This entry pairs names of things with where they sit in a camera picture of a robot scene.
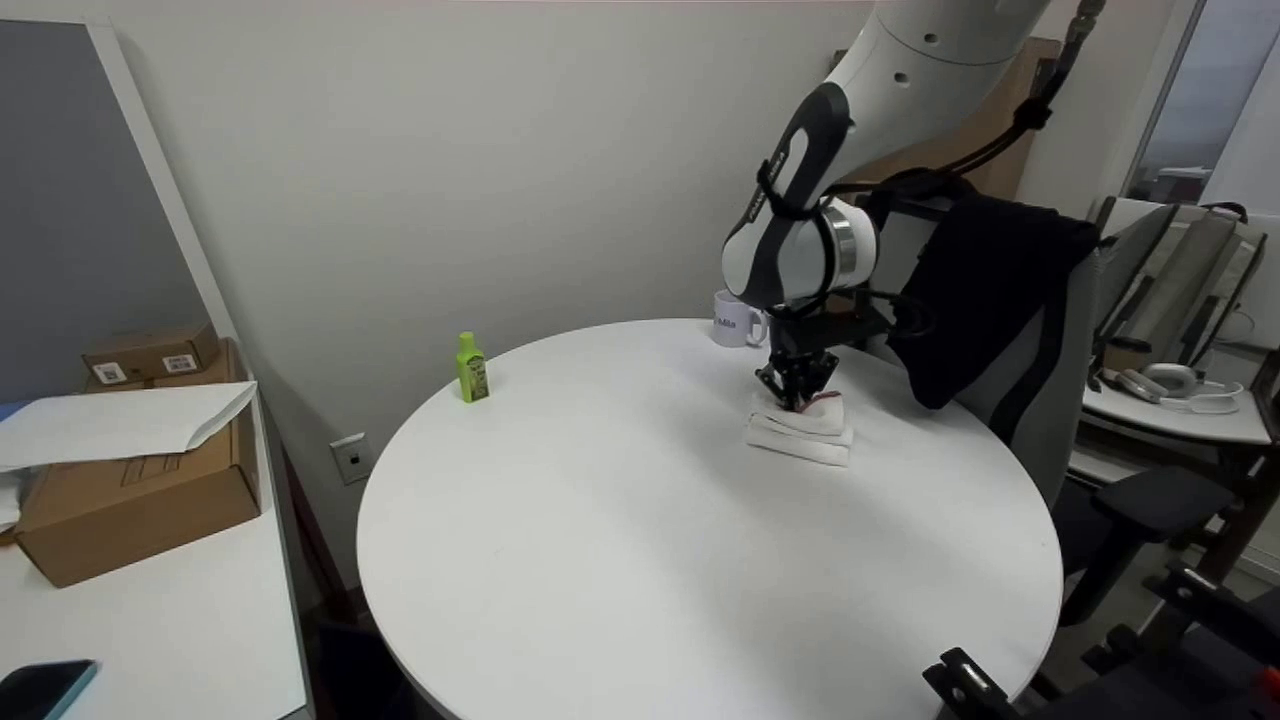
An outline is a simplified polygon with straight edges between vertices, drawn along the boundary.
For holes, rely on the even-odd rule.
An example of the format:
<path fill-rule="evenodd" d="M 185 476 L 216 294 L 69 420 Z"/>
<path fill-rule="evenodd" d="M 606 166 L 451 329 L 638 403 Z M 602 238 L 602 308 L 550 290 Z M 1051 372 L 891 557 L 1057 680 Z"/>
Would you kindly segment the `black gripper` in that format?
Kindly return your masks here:
<path fill-rule="evenodd" d="M 890 329 L 890 316 L 869 305 L 771 310 L 769 362 L 758 372 L 758 381 L 778 399 L 817 399 L 836 372 L 836 346 L 844 342 L 861 346 L 886 329 Z"/>

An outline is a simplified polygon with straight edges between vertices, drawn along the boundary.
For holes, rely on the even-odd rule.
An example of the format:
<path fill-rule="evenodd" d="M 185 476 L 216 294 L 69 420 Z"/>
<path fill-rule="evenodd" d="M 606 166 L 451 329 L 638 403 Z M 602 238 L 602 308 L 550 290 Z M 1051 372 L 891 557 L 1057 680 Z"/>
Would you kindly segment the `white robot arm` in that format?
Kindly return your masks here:
<path fill-rule="evenodd" d="M 872 163 L 964 124 L 1025 53 L 1050 0 L 877 0 L 850 53 L 791 107 L 722 242 L 722 289 L 769 316 L 769 397 L 802 410 L 836 351 L 869 336 L 921 403 L 974 389 L 1012 342 L 1036 391 L 1060 362 L 1073 276 L 1102 230 L 986 197 L 976 166 L 1039 133 L 1073 77 L 1057 58 L 986 142 L 852 189 Z"/>

